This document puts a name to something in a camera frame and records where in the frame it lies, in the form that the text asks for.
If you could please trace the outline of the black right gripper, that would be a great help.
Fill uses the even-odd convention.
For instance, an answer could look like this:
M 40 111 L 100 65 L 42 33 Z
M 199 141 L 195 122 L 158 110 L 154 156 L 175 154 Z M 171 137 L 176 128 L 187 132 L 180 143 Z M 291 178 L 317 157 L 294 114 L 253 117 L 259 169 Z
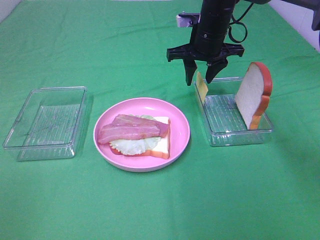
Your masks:
M 227 57 L 241 57 L 244 54 L 245 49 L 238 42 L 236 44 L 224 42 L 227 34 L 228 32 L 210 34 L 208 31 L 193 27 L 189 43 L 166 50 L 167 61 L 183 59 L 187 86 L 192 84 L 194 73 L 197 70 L 195 60 L 207 62 L 205 79 L 210 84 L 215 76 L 228 65 Z

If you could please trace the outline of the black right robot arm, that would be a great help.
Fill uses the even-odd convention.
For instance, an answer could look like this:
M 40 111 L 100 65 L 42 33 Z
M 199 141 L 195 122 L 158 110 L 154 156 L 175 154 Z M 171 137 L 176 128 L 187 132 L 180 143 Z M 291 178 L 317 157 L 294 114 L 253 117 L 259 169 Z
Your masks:
M 204 0 L 199 13 L 179 14 L 192 27 L 190 40 L 189 43 L 167 49 L 166 58 L 168 62 L 183 61 L 188 86 L 197 70 L 197 61 L 207 63 L 205 79 L 211 83 L 228 65 L 229 56 L 243 56 L 244 47 L 231 34 L 231 26 L 241 22 L 233 16 L 236 4 L 236 0 Z

